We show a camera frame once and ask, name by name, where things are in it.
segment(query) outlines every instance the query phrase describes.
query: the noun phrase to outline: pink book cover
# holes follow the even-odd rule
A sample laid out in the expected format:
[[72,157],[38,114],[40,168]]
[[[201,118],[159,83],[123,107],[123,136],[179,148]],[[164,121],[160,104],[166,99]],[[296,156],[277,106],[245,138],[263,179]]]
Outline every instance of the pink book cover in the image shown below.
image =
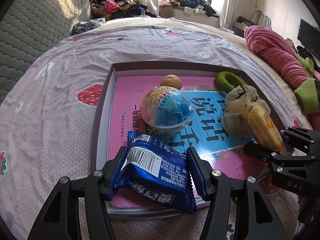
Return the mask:
[[[150,127],[138,117],[144,95],[159,86],[164,76],[119,77],[114,93],[109,131],[108,159],[116,156],[121,146],[127,146],[130,130],[150,132]],[[214,169],[235,179],[245,179],[266,169],[266,163],[247,156],[243,145],[247,139],[235,138],[223,129],[222,114],[225,107],[222,92],[215,91],[213,77],[179,76],[181,91],[195,104],[196,112],[188,126],[179,135],[161,138],[177,151],[194,146],[200,158],[207,160]],[[267,179],[262,182],[266,193],[275,192]],[[125,188],[119,189],[111,205],[117,208],[141,208],[155,203]]]

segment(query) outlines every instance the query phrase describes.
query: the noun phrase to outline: gray mattress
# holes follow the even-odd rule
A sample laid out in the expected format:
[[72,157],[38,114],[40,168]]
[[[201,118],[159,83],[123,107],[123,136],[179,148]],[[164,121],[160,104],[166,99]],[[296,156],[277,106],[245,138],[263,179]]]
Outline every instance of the gray mattress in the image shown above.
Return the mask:
[[0,104],[38,57],[90,15],[89,0],[15,0],[0,22]]

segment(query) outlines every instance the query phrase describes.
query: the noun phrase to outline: packaged bread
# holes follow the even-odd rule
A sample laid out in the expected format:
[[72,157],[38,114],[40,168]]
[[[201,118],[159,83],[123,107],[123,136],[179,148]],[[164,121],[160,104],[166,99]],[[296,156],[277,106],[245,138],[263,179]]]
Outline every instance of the packaged bread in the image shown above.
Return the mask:
[[259,144],[284,154],[284,142],[265,108],[257,102],[248,102],[246,119]]

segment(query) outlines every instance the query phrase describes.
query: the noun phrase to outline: metal screw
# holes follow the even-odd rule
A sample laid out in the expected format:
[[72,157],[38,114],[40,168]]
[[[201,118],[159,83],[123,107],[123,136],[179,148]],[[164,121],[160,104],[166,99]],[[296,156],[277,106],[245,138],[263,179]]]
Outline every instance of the metal screw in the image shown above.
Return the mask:
[[216,177],[219,177],[219,176],[221,175],[221,171],[214,170],[214,171],[212,172],[212,175],[213,175],[213,176],[216,176]]
[[97,170],[97,171],[95,171],[95,172],[93,173],[93,175],[96,176],[96,177],[100,177],[102,174],[103,174],[103,172],[100,171],[100,170]]
[[63,184],[67,183],[68,182],[68,177],[62,177],[60,179],[60,182],[63,183]]
[[255,183],[256,182],[256,179],[252,176],[248,177],[247,180],[250,182],[250,183]]

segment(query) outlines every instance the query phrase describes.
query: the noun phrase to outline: television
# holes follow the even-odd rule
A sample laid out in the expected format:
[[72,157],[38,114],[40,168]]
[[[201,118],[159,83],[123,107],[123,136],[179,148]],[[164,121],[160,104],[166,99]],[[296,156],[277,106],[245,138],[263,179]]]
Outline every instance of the television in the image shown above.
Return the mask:
[[298,40],[320,58],[320,30],[301,19]]

